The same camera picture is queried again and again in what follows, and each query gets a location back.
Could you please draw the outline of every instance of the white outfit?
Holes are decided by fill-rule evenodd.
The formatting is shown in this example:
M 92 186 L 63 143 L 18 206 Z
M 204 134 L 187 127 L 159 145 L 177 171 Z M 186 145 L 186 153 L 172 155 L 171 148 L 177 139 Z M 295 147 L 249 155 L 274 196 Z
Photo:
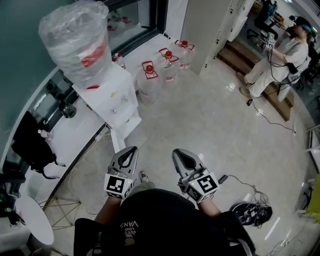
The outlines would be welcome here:
M 280 92 L 278 95 L 278 101 L 283 102 L 284 99 L 287 97 L 290 88 L 292 85 L 297 83 L 300 79 L 301 73 L 307 69 L 309 66 L 309 62 L 311 61 L 311 58 L 309 56 L 306 57 L 305 61 L 297 67 L 298 72 L 295 74 L 289 73 L 288 76 L 282 80 L 282 86 L 280 87 Z
M 297 37 L 289 42 L 285 40 L 277 50 L 284 54 L 287 63 L 293 63 L 296 67 L 306 60 L 309 51 L 308 44 Z M 283 66 L 285 63 L 274 55 L 271 61 L 281 67 L 271 65 L 268 59 L 264 58 L 255 64 L 253 69 L 244 77 L 249 84 L 252 84 L 248 89 L 253 97 L 259 97 L 271 82 L 282 81 L 288 76 L 289 69 L 287 66 Z

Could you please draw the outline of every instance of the window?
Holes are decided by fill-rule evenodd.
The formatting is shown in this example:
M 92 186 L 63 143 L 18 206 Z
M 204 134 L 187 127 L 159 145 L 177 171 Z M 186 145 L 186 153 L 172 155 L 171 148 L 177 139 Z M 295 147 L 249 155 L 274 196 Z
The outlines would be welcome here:
M 168 0 L 106 0 L 112 55 L 127 55 L 166 28 Z

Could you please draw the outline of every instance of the black shirt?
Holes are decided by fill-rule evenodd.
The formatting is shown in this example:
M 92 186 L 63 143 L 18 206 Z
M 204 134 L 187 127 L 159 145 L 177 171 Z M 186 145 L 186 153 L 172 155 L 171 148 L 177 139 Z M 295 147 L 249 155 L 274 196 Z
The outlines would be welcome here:
M 216 255 L 222 255 L 230 247 L 222 218 L 210 218 L 176 193 L 149 189 L 127 198 L 112 225 L 78 219 L 74 256 L 87 255 L 93 248 L 102 255 L 126 251 L 208 253 L 214 248 Z

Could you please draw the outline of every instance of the red bottle cap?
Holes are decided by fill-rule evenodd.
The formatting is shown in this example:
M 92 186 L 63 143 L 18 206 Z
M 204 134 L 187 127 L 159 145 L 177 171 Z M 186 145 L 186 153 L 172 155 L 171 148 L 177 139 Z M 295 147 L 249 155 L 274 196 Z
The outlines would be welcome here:
M 169 51 L 169 50 L 166 51 L 166 52 L 165 52 L 165 57 L 168 58 L 168 59 L 171 58 L 171 57 L 172 57 L 172 52 Z
M 146 66 L 145 71 L 146 71 L 148 74 L 151 74 L 151 73 L 154 72 L 154 67 L 151 66 L 151 65 L 148 65 L 148 66 Z
M 182 44 L 181 44 L 183 47 L 187 47 L 188 46 L 188 41 L 182 41 Z

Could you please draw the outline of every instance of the water bottle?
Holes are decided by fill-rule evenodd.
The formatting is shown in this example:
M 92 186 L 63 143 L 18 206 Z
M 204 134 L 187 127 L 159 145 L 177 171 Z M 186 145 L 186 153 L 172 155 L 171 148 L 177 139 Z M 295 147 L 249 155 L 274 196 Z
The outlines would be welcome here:
M 157 66 L 166 82 L 173 81 L 179 73 L 179 58 L 173 56 L 167 48 L 159 50 L 161 56 L 158 58 Z
M 139 95 L 142 103 L 151 105 L 160 96 L 163 79 L 161 74 L 155 71 L 151 60 L 143 62 L 142 67 L 137 77 Z
M 125 64 L 125 60 L 124 57 L 122 57 L 121 53 L 118 53 L 116 55 L 116 63 L 123 69 L 126 69 L 126 64 Z
M 45 138 L 45 139 L 47 139 L 49 141 L 52 141 L 52 139 L 53 139 L 53 135 L 50 132 L 46 131 L 46 130 L 40 130 L 39 129 L 38 130 L 38 134 L 40 134 L 40 136 L 42 138 Z
M 193 57 L 195 56 L 195 46 L 193 44 L 188 44 L 188 41 L 177 40 L 172 48 L 173 54 L 179 58 L 180 69 L 188 69 Z

